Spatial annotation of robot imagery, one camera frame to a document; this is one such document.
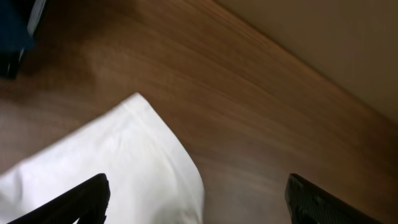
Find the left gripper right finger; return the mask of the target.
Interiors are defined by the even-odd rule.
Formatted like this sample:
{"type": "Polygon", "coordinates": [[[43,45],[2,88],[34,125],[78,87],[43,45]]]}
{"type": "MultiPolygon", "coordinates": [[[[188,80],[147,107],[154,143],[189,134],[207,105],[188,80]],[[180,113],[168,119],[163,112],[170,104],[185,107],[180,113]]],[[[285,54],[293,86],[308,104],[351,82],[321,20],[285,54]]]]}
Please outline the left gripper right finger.
{"type": "Polygon", "coordinates": [[[298,174],[290,174],[285,200],[293,224],[381,224],[298,174]]]}

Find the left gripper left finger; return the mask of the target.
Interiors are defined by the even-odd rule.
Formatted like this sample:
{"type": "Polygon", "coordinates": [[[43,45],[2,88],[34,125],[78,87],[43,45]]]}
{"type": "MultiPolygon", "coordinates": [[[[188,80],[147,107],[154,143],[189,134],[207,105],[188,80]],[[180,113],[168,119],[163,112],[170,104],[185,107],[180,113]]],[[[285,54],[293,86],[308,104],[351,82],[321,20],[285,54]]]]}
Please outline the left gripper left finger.
{"type": "Polygon", "coordinates": [[[104,224],[110,196],[100,173],[9,224],[104,224]]]}

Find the white t-shirt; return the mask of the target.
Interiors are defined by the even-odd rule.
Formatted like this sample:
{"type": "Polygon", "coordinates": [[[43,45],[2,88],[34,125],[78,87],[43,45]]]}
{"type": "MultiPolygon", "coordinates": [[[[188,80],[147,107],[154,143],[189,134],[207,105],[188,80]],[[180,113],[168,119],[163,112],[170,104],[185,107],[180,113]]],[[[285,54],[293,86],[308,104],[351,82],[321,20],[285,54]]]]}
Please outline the white t-shirt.
{"type": "Polygon", "coordinates": [[[180,141],[140,94],[1,175],[1,222],[104,173],[107,223],[202,223],[205,189],[180,141]]]}

